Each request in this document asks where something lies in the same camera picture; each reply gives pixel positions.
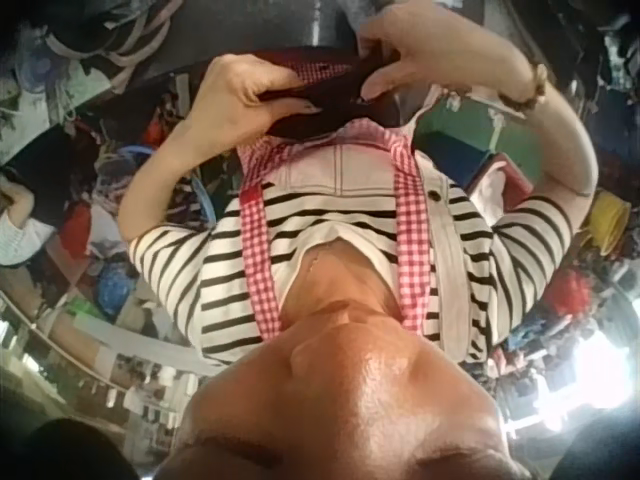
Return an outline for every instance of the woman's hand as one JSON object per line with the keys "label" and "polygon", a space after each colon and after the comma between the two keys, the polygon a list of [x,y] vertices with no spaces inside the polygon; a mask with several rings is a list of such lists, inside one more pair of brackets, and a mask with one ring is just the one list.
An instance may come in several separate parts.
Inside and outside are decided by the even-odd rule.
{"label": "woman's hand", "polygon": [[375,98],[413,82],[479,85],[524,101],[534,94],[531,66],[510,42],[431,0],[386,7],[358,32],[362,53],[378,41],[400,52],[400,60],[371,75],[362,97]]}
{"label": "woman's hand", "polygon": [[22,229],[35,205],[33,193],[19,183],[10,182],[4,175],[0,175],[0,192],[9,197],[12,202],[6,210],[9,220],[13,226]]}
{"label": "woman's hand", "polygon": [[28,188],[19,183],[10,182],[4,175],[0,175],[0,193],[9,197],[13,203],[33,199],[33,193]]}
{"label": "woman's hand", "polygon": [[211,62],[193,108],[173,137],[191,155],[185,171],[237,145],[263,135],[277,120],[294,114],[315,113],[309,102],[284,98],[261,103],[267,90],[300,86],[293,70],[253,55],[224,55]]}

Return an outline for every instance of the striped shirt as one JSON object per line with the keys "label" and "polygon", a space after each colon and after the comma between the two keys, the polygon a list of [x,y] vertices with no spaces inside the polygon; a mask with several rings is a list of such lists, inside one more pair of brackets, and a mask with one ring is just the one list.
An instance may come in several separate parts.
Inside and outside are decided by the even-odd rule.
{"label": "striped shirt", "polygon": [[[390,162],[376,160],[384,153],[371,151],[372,163],[365,171],[362,164],[350,164],[342,151],[332,155],[330,168],[326,161],[304,158],[282,167],[262,185],[280,305],[303,253],[335,238],[358,248],[397,297],[396,199]],[[458,236],[452,241],[462,242],[470,287],[471,344],[466,361],[479,362],[540,298],[572,232],[563,210],[544,197],[530,197],[491,228],[465,192],[449,183],[446,201]],[[430,298],[422,328],[435,343],[440,341],[437,254],[431,250]],[[132,242],[130,255],[204,358],[228,365],[262,342],[244,273],[237,198],[212,231],[160,225]]]}

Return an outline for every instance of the wrist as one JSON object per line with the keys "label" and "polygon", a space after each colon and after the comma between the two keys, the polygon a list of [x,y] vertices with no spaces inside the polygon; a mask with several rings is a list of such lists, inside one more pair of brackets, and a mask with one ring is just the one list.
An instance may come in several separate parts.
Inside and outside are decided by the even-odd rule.
{"label": "wrist", "polygon": [[536,95],[534,68],[518,48],[509,44],[499,68],[498,93],[514,102],[526,102]]}
{"label": "wrist", "polygon": [[149,162],[153,162],[157,173],[177,181],[209,158],[183,121],[176,126]]}

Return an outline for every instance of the fingernail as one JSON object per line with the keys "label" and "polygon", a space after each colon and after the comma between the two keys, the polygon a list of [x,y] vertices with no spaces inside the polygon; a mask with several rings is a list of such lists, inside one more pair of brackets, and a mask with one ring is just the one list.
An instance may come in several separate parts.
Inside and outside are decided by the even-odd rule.
{"label": "fingernail", "polygon": [[319,113],[322,111],[321,108],[316,107],[311,102],[305,102],[303,109],[304,109],[304,113]]}

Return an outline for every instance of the black and white striped sleeve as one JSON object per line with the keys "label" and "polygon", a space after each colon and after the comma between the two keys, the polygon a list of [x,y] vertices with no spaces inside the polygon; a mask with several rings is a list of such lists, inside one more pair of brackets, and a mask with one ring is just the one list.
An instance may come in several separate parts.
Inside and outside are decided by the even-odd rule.
{"label": "black and white striped sleeve", "polygon": [[199,273],[210,232],[160,225],[131,242],[136,269],[188,338],[188,325],[198,302]]}
{"label": "black and white striped sleeve", "polygon": [[495,332],[499,342],[540,299],[569,248],[573,232],[562,207],[543,196],[529,197],[506,213],[493,230],[498,311],[508,319],[500,322]]}

